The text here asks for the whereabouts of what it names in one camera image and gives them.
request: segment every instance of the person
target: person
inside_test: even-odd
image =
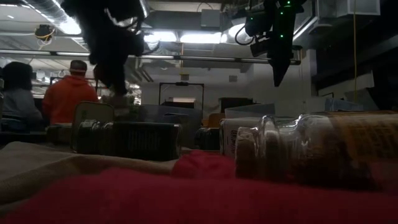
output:
[[[11,62],[2,70],[4,80],[3,116],[23,119],[29,126],[35,126],[42,121],[42,114],[36,108],[33,99],[32,81],[33,69],[21,62]]]
[[[71,123],[75,107],[82,101],[98,102],[97,94],[85,79],[87,64],[81,60],[70,63],[70,75],[51,85],[43,99],[43,113],[50,123]]]

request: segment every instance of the ceiling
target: ceiling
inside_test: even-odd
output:
[[[13,0],[0,0],[2,4],[3,1],[12,2]],[[149,6],[152,10],[155,11],[173,11],[173,12],[200,12],[202,9],[224,9],[227,1],[224,0],[210,0],[208,4],[203,4],[200,2],[189,2],[190,0],[184,0],[183,2],[180,0],[174,0],[169,2],[164,1],[149,1]],[[68,37],[62,37],[62,32],[57,31],[55,37],[51,40],[50,44],[43,45],[40,41],[38,41],[33,35],[33,31],[40,24],[51,24],[45,17],[40,15],[35,10],[28,7],[13,7],[13,6],[5,6],[0,4],[0,34],[2,32],[7,32],[8,35],[0,35],[0,49],[20,49],[20,50],[48,50],[48,51],[58,51],[58,52],[87,52],[87,50],[82,47],[78,42],[74,39]],[[299,14],[296,21],[296,26],[298,27],[302,22],[304,22],[311,15],[311,12],[306,11],[304,14]],[[193,55],[193,56],[209,56],[209,57],[252,57],[250,48],[247,46],[240,46],[236,44],[183,44],[176,45],[175,43],[163,42],[162,43],[164,49],[167,49],[171,52],[175,52],[179,54],[183,50],[184,55]],[[33,60],[29,57],[21,58],[21,57],[11,57],[7,55],[7,59],[9,60],[18,60],[24,63],[29,63],[36,70],[48,70],[48,71],[56,71],[56,70],[66,70],[70,63],[70,60],[66,59],[58,59],[54,58],[42,58],[40,55],[36,56]],[[172,67],[167,68],[161,65],[157,65],[156,63],[150,62],[144,64],[147,67],[148,74],[152,76],[155,82],[162,80],[162,82],[167,81],[167,77],[170,77],[170,80],[175,80],[176,77],[179,77],[179,61],[171,62],[173,67],[177,67],[177,69],[173,69]],[[250,64],[246,63],[226,63],[226,62],[201,62],[201,61],[186,61],[183,63],[184,67],[188,68],[197,68],[201,71],[201,68],[210,69],[221,69],[225,68],[226,73],[230,73],[231,70],[227,69],[235,69],[236,71],[232,73],[240,74],[242,71],[246,71]],[[190,70],[195,73],[196,81],[200,82],[200,72],[194,72],[194,70]],[[202,76],[202,81],[209,82],[207,75]]]

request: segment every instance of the orange label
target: orange label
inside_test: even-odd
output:
[[[330,121],[360,162],[398,161],[398,114],[337,113]]]

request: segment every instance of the orange hoodie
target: orange hoodie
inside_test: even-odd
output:
[[[98,102],[98,97],[84,77],[68,75],[45,92],[43,112],[51,124],[71,123],[75,107],[81,101]]]

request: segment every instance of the red sweatshirt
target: red sweatshirt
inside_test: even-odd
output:
[[[94,88],[84,77],[68,75],[45,92],[43,112],[51,124],[71,123],[75,107],[82,101],[98,102]]]
[[[193,152],[172,176],[124,169],[58,181],[7,224],[395,224],[398,197],[233,177],[233,161]]]

